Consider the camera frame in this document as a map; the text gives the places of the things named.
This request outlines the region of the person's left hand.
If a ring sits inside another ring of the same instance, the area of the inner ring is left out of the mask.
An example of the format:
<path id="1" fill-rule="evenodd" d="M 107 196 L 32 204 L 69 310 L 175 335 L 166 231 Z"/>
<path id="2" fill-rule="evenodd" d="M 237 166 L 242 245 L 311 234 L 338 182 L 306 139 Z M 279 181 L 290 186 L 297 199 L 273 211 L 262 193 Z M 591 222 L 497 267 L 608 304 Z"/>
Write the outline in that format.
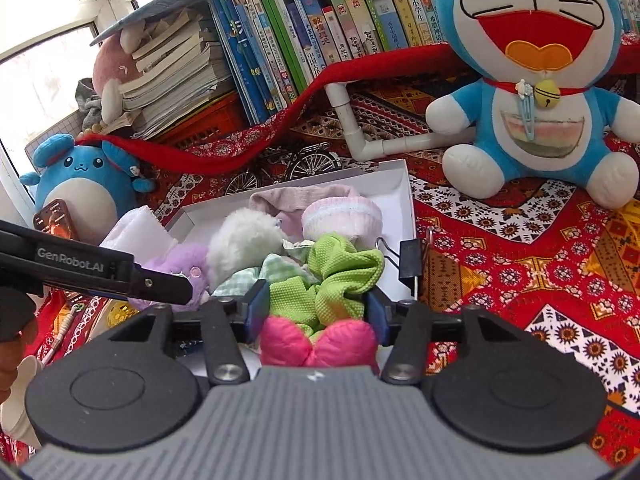
<path id="1" fill-rule="evenodd" d="M 37 335 L 38 323 L 32 318 L 15 338 L 0 344 L 0 403 L 10 396 L 17 378 L 17 367 L 25 356 L 26 347 L 34 342 Z"/>

